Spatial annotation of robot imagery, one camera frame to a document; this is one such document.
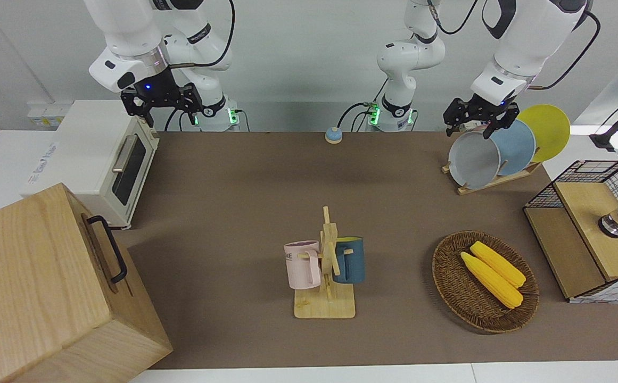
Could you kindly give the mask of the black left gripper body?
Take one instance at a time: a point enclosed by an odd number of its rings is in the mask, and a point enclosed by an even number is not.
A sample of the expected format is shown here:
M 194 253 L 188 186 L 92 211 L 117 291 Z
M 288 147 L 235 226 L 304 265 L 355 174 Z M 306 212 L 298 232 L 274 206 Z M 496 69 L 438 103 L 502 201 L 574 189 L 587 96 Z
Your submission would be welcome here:
M 509 118 L 506 117 L 508 107 L 509 99 L 499 102 L 496 106 L 478 94 L 473 94 L 467 102 L 465 121 L 494 121 L 507 124 L 509 122 Z

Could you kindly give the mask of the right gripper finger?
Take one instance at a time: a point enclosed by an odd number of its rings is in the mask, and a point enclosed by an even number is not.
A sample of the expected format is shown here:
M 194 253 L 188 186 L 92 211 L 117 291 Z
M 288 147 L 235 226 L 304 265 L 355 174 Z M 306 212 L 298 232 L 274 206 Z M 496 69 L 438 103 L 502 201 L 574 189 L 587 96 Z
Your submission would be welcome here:
M 136 89 L 123 89 L 121 91 L 121 101 L 129 116 L 136 116 L 143 119 L 150 128 L 154 128 L 154 119 L 151 116 L 153 102 L 145 100 Z
M 189 116 L 195 116 L 197 112 L 203 109 L 202 97 L 196 85 L 192 82 L 180 87 L 180 109 Z

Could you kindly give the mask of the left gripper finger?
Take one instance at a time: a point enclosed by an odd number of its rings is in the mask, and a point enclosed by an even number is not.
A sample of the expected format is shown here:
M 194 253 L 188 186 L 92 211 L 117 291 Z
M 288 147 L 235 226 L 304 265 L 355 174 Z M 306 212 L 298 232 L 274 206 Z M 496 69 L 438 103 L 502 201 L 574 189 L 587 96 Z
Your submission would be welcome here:
M 474 121 L 474 117 L 470 112 L 471 101 L 464 101 L 462 98 L 456 97 L 448 105 L 443 112 L 443 121 L 447 125 L 445 133 L 447 137 L 452 136 L 455 132 L 460 132 L 465 123 Z
M 517 102 L 503 102 L 500 106 L 490 106 L 487 109 L 487 126 L 482 136 L 488 140 L 499 129 L 508 129 L 520 113 Z

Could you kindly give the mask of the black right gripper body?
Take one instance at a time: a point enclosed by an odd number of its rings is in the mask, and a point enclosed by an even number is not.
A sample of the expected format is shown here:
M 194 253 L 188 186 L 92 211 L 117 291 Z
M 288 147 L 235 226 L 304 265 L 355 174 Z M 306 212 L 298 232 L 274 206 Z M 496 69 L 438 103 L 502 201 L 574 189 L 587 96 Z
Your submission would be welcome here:
M 174 107 L 180 109 L 180 85 L 174 79 L 170 69 L 165 69 L 133 84 L 139 94 L 153 102 L 153 107 Z

